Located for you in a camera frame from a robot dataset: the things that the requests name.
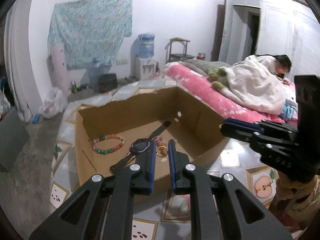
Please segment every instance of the door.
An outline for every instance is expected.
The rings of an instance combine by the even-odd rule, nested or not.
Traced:
[[[292,53],[292,9],[281,0],[261,0],[257,55]]]
[[[233,15],[233,4],[232,0],[224,0],[225,4],[225,15],[224,15],[224,25],[223,25],[223,33],[222,33],[222,41],[219,53],[219,61],[226,62],[229,45],[230,45],[230,37],[232,30],[232,15]]]
[[[287,75],[294,80],[295,75],[315,74],[320,76],[320,24],[311,17],[293,11],[294,36],[292,50],[292,70]]]

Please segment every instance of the black box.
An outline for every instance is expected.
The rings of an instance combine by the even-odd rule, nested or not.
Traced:
[[[118,87],[118,79],[115,73],[103,74],[98,79],[100,93],[105,93]]]

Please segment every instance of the blue patterned fabric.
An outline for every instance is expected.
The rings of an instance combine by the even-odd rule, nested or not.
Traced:
[[[112,65],[124,37],[132,35],[132,0],[79,0],[54,6],[48,36],[64,44],[67,68]]]

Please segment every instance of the wooden chair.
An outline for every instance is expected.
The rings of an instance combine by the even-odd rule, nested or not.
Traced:
[[[183,52],[183,53],[171,53],[172,43],[174,43],[174,42],[176,42],[176,41],[185,42],[185,43],[186,43],[186,46],[185,46],[185,49],[184,49],[184,52]],[[170,39],[170,49],[169,49],[169,59],[168,59],[168,62],[179,61],[181,58],[185,58],[185,59],[194,58],[194,56],[191,56],[191,55],[188,55],[188,54],[187,54],[188,42],[190,42],[190,41],[185,40],[185,39],[182,39],[182,38],[178,38],[178,37],[175,37],[175,38]]]

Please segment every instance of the cardboard box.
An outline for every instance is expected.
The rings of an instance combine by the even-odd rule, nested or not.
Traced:
[[[166,120],[172,123],[162,137],[165,141],[175,138],[178,141],[176,149],[188,154],[196,165],[212,164],[228,142],[219,129],[223,117],[179,87],[79,110],[76,115],[76,159],[80,184],[97,173],[111,176],[110,166],[127,155],[131,143],[147,137]],[[108,155],[95,153],[91,141],[112,133],[125,137],[124,147]],[[110,139],[96,146],[108,149],[118,143],[118,140]],[[169,161],[156,156],[154,193],[166,191],[170,185]]]

